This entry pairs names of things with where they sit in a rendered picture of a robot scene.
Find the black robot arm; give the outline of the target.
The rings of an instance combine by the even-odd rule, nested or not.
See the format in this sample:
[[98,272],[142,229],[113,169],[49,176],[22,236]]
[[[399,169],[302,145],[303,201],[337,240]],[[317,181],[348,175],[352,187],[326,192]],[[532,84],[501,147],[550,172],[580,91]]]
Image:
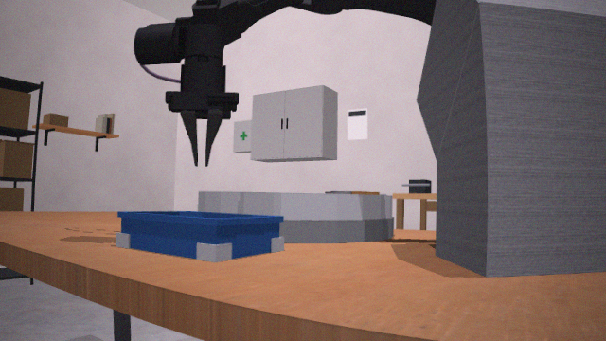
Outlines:
[[185,61],[196,56],[200,62],[208,57],[222,61],[226,45],[258,20],[289,5],[324,15],[343,9],[374,10],[432,26],[436,0],[196,0],[192,17],[139,28],[134,37],[136,58],[141,65],[179,63],[185,55]]

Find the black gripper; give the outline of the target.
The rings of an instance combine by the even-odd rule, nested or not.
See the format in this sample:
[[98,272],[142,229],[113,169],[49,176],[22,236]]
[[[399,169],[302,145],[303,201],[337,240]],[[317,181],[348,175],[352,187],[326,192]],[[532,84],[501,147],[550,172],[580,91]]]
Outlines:
[[165,102],[166,104],[171,102],[168,105],[170,111],[181,114],[196,167],[198,167],[196,117],[207,119],[205,143],[207,167],[211,147],[222,120],[230,119],[231,111],[236,112],[239,104],[239,93],[223,92],[223,61],[214,57],[208,57],[207,62],[200,62],[198,56],[187,58],[184,62],[183,91],[167,91]]

